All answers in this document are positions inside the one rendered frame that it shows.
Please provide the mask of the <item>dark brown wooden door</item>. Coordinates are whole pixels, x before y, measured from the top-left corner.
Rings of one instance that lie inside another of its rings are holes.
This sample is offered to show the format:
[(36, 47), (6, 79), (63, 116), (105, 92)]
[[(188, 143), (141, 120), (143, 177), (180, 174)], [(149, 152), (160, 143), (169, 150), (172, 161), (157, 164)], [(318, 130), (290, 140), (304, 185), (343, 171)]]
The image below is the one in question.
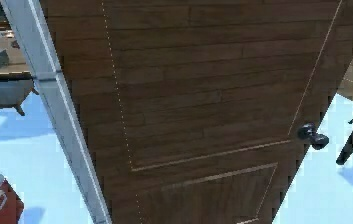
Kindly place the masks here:
[(40, 0), (113, 224), (272, 224), (353, 0)]

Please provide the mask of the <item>black round door knob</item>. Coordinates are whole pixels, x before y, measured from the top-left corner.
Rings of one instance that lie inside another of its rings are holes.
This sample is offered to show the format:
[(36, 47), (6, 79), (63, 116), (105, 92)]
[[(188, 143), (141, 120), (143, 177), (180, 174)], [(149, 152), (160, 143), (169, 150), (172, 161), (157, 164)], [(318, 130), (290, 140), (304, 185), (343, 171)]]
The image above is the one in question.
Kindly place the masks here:
[(308, 140), (315, 150), (323, 149), (329, 143), (329, 138), (326, 135), (316, 132), (314, 123), (301, 126), (297, 131), (297, 137), (301, 140)]

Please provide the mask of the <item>red box with white lid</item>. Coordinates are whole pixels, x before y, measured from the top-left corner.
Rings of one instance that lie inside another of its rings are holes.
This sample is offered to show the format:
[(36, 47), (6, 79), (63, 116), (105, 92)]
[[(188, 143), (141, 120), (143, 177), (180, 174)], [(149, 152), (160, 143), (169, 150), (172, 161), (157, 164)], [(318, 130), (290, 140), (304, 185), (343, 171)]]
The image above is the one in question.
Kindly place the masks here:
[(0, 174), (0, 224), (18, 224), (24, 203), (8, 180)]

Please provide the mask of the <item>white door frame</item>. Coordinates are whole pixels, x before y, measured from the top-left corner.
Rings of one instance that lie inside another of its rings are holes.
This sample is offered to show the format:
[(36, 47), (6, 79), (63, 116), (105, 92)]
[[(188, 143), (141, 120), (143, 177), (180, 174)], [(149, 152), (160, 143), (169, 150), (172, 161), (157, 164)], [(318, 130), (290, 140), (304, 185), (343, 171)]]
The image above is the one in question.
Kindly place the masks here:
[(0, 0), (94, 224), (113, 224), (39, 0)]

